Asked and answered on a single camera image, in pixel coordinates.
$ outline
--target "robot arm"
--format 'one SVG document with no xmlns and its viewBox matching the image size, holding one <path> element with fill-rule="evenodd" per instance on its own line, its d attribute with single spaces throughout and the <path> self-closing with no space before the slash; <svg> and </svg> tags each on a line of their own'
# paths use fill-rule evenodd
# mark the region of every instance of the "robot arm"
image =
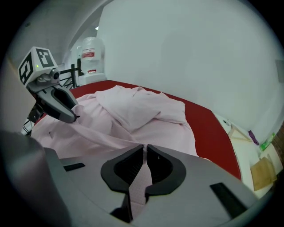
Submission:
<svg viewBox="0 0 284 227">
<path fill-rule="evenodd" d="M 36 99 L 29 115 L 33 122 L 43 112 L 66 123 L 73 123 L 77 116 L 71 110 L 77 101 L 72 93 L 60 85 L 60 71 L 49 49 L 32 47 L 18 68 L 20 81 Z"/>
</svg>

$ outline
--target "green bottle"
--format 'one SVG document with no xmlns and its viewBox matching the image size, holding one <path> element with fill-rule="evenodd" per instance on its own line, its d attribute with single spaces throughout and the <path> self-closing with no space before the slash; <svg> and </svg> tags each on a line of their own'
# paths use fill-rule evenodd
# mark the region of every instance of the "green bottle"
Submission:
<svg viewBox="0 0 284 227">
<path fill-rule="evenodd" d="M 275 133 L 272 133 L 272 135 L 260 145 L 261 151 L 264 151 L 268 147 L 268 145 L 272 142 L 274 137 Z"/>
</svg>

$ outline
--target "white wall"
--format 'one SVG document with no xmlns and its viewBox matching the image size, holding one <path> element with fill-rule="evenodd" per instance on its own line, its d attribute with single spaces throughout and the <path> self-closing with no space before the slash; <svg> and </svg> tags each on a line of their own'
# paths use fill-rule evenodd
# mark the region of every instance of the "white wall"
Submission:
<svg viewBox="0 0 284 227">
<path fill-rule="evenodd" d="M 109 79 L 197 103 L 257 130 L 260 141 L 284 105 L 275 65 L 283 49 L 239 1 L 114 0 L 102 12 L 97 37 Z"/>
</svg>

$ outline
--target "pink cloth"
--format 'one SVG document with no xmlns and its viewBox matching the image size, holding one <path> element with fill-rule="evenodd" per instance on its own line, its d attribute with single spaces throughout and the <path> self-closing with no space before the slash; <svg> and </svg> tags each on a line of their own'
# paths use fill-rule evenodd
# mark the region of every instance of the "pink cloth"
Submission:
<svg viewBox="0 0 284 227">
<path fill-rule="evenodd" d="M 152 144 L 196 154 L 185 104 L 141 87 L 115 86 L 77 99 L 77 121 L 67 124 L 44 117 L 32 130 L 43 147 L 59 158 L 107 152 L 135 144 Z"/>
</svg>

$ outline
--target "white table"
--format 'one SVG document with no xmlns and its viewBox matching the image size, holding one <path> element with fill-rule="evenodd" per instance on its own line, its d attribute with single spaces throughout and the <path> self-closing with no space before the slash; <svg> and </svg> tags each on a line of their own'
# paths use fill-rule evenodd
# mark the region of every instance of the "white table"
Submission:
<svg viewBox="0 0 284 227">
<path fill-rule="evenodd" d="M 249 137 L 249 133 L 246 130 L 239 127 L 234 122 L 227 120 L 224 117 L 219 116 L 215 113 L 214 113 L 214 115 L 218 119 L 218 121 L 220 122 L 220 124 L 222 125 L 222 127 L 226 131 L 226 133 L 228 133 L 231 130 L 231 126 L 228 126 L 224 122 L 224 120 L 226 122 L 228 122 L 229 124 L 230 123 L 234 124 L 242 133 L 244 133 L 245 135 L 247 135 Z M 265 188 L 262 188 L 260 190 L 254 191 L 253 190 L 252 174 L 251 174 L 250 168 L 255 163 L 257 163 L 260 160 L 260 158 L 263 158 L 264 156 L 267 157 L 267 155 L 269 154 L 271 159 L 272 159 L 272 163 L 274 165 L 276 174 L 278 174 L 283 169 L 283 167 L 282 167 L 282 164 L 280 162 L 280 159 L 279 159 L 276 151 L 274 150 L 272 145 L 270 145 L 269 148 L 267 148 L 264 152 L 262 152 L 260 150 L 259 146 L 254 144 L 254 142 L 242 141 L 242 140 L 237 140 L 237 139 L 230 139 L 230 140 L 231 140 L 234 152 L 235 152 L 236 157 L 237 157 L 237 162 L 239 164 L 239 169 L 240 169 L 240 172 L 241 172 L 241 181 L 250 190 L 252 190 L 253 193 L 258 198 L 263 197 L 269 191 L 269 189 L 273 186 L 273 184 L 270 184 L 270 185 L 268 185 Z"/>
</svg>

